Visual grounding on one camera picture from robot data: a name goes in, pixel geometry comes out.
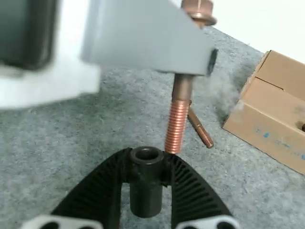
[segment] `bolt thread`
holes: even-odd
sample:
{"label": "bolt thread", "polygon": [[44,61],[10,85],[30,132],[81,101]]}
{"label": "bolt thread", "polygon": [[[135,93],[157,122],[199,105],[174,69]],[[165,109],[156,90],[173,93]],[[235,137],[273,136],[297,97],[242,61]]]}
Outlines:
{"label": "bolt thread", "polygon": [[165,151],[180,152],[190,101],[173,100],[165,139]]}
{"label": "bolt thread", "polygon": [[212,148],[214,146],[214,142],[208,132],[202,126],[200,120],[198,119],[192,108],[190,108],[188,111],[188,118],[202,142],[206,145],[207,148]]}
{"label": "bolt thread", "polygon": [[196,132],[201,138],[202,142],[206,145],[207,148],[212,148],[214,146],[214,142],[207,133],[207,131],[204,129],[203,126],[199,126],[196,128]]}

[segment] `bolt hole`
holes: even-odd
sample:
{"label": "bolt hole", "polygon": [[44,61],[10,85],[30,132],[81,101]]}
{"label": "bolt hole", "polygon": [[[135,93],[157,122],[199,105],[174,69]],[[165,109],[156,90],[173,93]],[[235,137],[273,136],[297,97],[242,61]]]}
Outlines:
{"label": "bolt hole", "polygon": [[154,160],[159,156],[159,152],[154,149],[144,148],[136,152],[135,156],[140,160]]}
{"label": "bolt hole", "polygon": [[80,229],[94,229],[93,227],[82,227]]}
{"label": "bolt hole", "polygon": [[217,229],[235,229],[235,227],[227,222],[221,222],[217,225]]}
{"label": "bolt hole", "polygon": [[57,222],[50,222],[43,225],[40,229],[58,229],[59,224]]}

